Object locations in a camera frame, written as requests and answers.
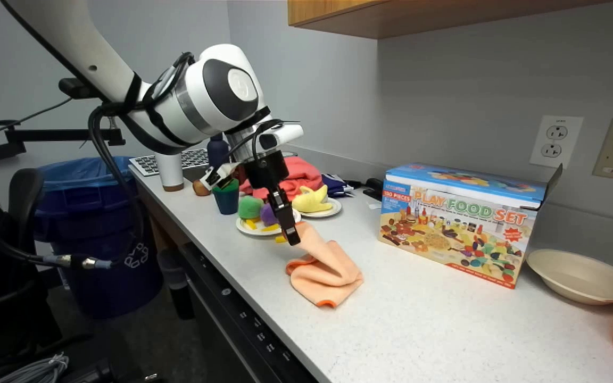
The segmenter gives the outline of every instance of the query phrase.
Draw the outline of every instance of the bowl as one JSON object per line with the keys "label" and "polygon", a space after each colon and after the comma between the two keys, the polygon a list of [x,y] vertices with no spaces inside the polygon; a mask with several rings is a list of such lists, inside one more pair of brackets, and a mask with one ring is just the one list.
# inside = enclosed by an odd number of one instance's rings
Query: bowl
{"label": "bowl", "polygon": [[580,305],[613,305],[613,265],[571,251],[536,248],[525,263],[555,294]]}

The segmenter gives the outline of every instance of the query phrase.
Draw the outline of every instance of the white plate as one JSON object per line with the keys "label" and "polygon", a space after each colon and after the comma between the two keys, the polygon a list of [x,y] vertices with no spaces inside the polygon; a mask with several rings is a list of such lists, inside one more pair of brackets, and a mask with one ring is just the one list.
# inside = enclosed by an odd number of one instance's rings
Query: white plate
{"label": "white plate", "polygon": [[[300,221],[300,218],[303,218],[303,215],[300,215],[297,210],[293,210],[293,208],[292,208],[292,216],[293,216],[293,221]],[[242,231],[242,233],[246,233],[246,235],[279,235],[279,233],[280,233],[280,225],[277,225],[274,229],[263,229],[263,223],[257,221],[257,228],[250,229],[250,228],[246,228],[246,225],[242,223],[240,216],[235,216],[235,229]]]}
{"label": "white plate", "polygon": [[342,210],[342,205],[333,198],[327,198],[327,202],[331,205],[329,210],[316,210],[316,212],[300,212],[303,216],[331,216],[339,215]]}
{"label": "white plate", "polygon": [[582,305],[613,305],[613,265],[578,254],[536,248],[527,265],[560,296]]}

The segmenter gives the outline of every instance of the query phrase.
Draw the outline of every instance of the red object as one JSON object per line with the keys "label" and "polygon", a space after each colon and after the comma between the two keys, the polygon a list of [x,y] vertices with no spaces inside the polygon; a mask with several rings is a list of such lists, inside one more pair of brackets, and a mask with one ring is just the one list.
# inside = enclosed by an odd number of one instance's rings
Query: red object
{"label": "red object", "polygon": [[[300,187],[320,189],[324,185],[322,173],[304,158],[284,158],[284,166],[287,176],[279,182],[279,187],[290,200],[300,195]],[[259,200],[263,200],[267,193],[265,187],[250,189],[249,181],[240,185],[240,192]]]}

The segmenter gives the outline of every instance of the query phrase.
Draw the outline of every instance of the wooden shelf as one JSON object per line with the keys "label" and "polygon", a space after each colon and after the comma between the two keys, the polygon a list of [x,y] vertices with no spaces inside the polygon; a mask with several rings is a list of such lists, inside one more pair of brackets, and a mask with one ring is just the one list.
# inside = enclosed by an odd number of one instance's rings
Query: wooden shelf
{"label": "wooden shelf", "polygon": [[390,38],[611,0],[287,0],[290,25]]}

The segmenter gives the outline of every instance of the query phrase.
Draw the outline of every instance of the toy box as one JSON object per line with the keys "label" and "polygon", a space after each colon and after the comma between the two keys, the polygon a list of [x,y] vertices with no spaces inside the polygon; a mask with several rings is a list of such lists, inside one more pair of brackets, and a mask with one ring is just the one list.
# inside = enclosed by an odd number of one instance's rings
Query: toy box
{"label": "toy box", "polygon": [[515,287],[551,182],[407,163],[388,171],[378,241]]}

